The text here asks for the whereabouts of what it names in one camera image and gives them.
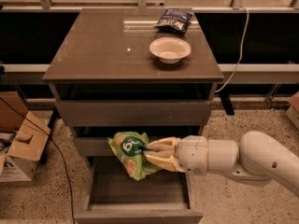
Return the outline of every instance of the terrazzo floor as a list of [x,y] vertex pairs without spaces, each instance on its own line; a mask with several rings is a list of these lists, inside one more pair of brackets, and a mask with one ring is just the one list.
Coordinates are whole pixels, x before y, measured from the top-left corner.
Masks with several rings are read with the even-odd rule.
[[[227,116],[221,109],[212,111],[203,135],[213,139],[239,141],[251,130],[265,132],[299,156],[299,132],[285,116],[285,109],[237,109]],[[35,112],[47,122],[49,112]],[[71,132],[57,119],[53,140],[64,153],[74,195],[74,212],[82,211],[90,176],[85,160],[75,150]],[[63,160],[52,142],[45,153],[47,162],[39,164],[31,182],[0,183],[0,224],[72,223],[70,194]],[[196,176],[195,207],[204,217],[201,224],[297,224],[299,197],[276,181],[253,187],[221,175]]]

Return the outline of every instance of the white robotic arm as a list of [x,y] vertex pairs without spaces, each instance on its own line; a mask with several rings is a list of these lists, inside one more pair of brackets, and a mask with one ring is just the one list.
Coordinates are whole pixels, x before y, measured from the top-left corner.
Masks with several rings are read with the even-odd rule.
[[185,171],[218,173],[259,186],[272,178],[299,197],[299,158],[265,133],[245,133],[240,144],[188,136],[178,142],[175,157]]

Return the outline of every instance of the white bowl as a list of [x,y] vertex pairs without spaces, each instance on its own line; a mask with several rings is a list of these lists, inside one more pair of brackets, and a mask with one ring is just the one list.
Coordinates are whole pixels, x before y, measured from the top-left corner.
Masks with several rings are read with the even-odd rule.
[[191,53],[191,47],[186,41],[173,37],[154,40],[150,44],[149,50],[162,63],[177,63]]

